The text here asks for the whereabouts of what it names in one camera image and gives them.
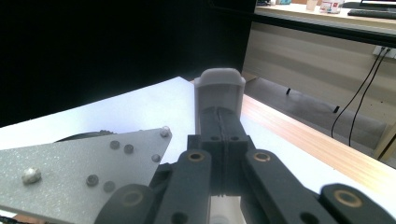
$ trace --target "white object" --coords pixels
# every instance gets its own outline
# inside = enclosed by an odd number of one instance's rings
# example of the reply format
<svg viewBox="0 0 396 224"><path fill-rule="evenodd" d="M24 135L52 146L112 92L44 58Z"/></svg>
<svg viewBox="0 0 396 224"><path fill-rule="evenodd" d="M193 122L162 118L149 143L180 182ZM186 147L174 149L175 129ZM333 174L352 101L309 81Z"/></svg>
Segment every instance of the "white object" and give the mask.
<svg viewBox="0 0 396 224"><path fill-rule="evenodd" d="M320 11L337 14L340 13L343 4L344 0L323 0L320 5Z"/></svg>
<svg viewBox="0 0 396 224"><path fill-rule="evenodd" d="M307 0L306 1L306 10L314 11L317 6L318 0Z"/></svg>
<svg viewBox="0 0 396 224"><path fill-rule="evenodd" d="M208 69L194 80L196 134L201 133L199 115L206 108L221 106L241 116L245 83L241 74L232 68Z"/></svg>

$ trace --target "black cable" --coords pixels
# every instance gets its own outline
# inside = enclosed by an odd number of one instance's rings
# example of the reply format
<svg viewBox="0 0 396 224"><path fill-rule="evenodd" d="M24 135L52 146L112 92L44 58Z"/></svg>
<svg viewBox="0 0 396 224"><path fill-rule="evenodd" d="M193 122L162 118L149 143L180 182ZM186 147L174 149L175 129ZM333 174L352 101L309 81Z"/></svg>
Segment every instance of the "black cable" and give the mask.
<svg viewBox="0 0 396 224"><path fill-rule="evenodd" d="M367 79L369 78L369 76L371 75L371 73L373 72L373 69L375 67L376 62L379 59L379 56L381 55L382 51L384 51L385 47L381 48L381 51L379 51L379 54L376 56L375 62L373 63L372 68L370 69L369 74L367 75L367 77L364 79L364 81L361 83L361 86L359 87L359 89L356 91L355 95L352 97L352 99L349 101L349 103L346 105L346 107L341 111L341 113L337 116L337 118L335 119L334 123L332 124L332 133L334 132L334 126L335 123L337 122L337 120L341 117L341 115L344 113L344 111L346 111L346 109L349 107L349 105L352 103L352 101L355 99L355 97L358 95L359 91L361 91L361 88L363 87L364 83L366 83Z"/></svg>
<svg viewBox="0 0 396 224"><path fill-rule="evenodd" d="M389 52L390 52L390 49L387 49L387 52L385 52L385 54L382 56L381 60L379 60L378 66L375 69L373 77L370 80L369 84L367 85L366 90L364 91L363 95L361 96L361 101L359 102L358 109L356 110L355 116L353 117L352 126L350 127L349 138L348 138L349 146L350 146L350 139L352 137L353 126L355 125L355 120L356 120L356 117L358 116L358 112L361 109L361 104L363 103L364 95L366 94L366 92L369 90L371 84L373 83L373 80L374 80L374 78L376 76L376 72L378 71L379 65L381 65L382 60L384 60L384 58L385 58L385 55L387 55Z"/></svg>

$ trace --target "gray metal plate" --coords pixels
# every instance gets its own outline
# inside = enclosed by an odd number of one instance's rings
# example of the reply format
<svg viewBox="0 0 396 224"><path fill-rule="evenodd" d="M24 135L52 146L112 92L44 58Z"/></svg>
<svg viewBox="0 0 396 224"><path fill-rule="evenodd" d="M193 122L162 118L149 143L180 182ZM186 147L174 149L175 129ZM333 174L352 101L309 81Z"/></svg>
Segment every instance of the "gray metal plate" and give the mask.
<svg viewBox="0 0 396 224"><path fill-rule="evenodd" d="M112 192L104 183L113 181L116 189L127 184L148 185L172 134L163 129L113 134L82 140L20 147L0 151L0 209L32 215L56 223L94 223ZM120 148L112 149L111 141ZM134 146L127 154L124 147ZM21 177L29 167L39 168L42 178L24 185ZM86 184L89 175L99 183Z"/></svg>

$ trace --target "screw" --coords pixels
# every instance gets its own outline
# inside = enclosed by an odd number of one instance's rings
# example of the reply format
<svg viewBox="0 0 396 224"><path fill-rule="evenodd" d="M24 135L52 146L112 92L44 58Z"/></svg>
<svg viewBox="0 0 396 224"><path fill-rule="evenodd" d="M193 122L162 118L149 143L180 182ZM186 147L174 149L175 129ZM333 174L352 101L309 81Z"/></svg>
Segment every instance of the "screw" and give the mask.
<svg viewBox="0 0 396 224"><path fill-rule="evenodd" d="M86 182L88 186L93 187L98 184L99 177L97 175L89 175Z"/></svg>
<svg viewBox="0 0 396 224"><path fill-rule="evenodd" d="M163 126L163 129L160 132L161 137L167 137L169 136L169 133L171 132L171 130L169 129L168 126Z"/></svg>
<svg viewBox="0 0 396 224"><path fill-rule="evenodd" d="M107 193L113 191L116 188L116 184L113 181L107 181L103 185L103 190Z"/></svg>
<svg viewBox="0 0 396 224"><path fill-rule="evenodd" d="M159 162L161 160L161 156L158 154L154 154L152 155L151 160L154 162Z"/></svg>
<svg viewBox="0 0 396 224"><path fill-rule="evenodd" d="M119 141L111 141L110 142L110 147L112 149L119 149L120 148L120 142Z"/></svg>
<svg viewBox="0 0 396 224"><path fill-rule="evenodd" d="M22 182L23 184L34 184L41 179L41 171L35 167L29 167L23 171Z"/></svg>
<svg viewBox="0 0 396 224"><path fill-rule="evenodd" d="M124 147L124 152L125 154L131 154L134 152L134 146L132 146L131 144L128 144Z"/></svg>

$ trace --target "white wall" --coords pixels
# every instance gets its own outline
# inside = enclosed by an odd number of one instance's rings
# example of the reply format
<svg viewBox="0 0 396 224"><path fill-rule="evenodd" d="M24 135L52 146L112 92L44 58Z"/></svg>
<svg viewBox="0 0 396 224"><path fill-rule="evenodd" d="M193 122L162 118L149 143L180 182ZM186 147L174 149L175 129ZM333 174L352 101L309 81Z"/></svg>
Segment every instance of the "white wall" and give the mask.
<svg viewBox="0 0 396 224"><path fill-rule="evenodd" d="M374 48L374 45L253 23L243 73L343 108L369 73L375 61ZM396 59L382 62L366 93L361 113L390 125L395 123Z"/></svg>

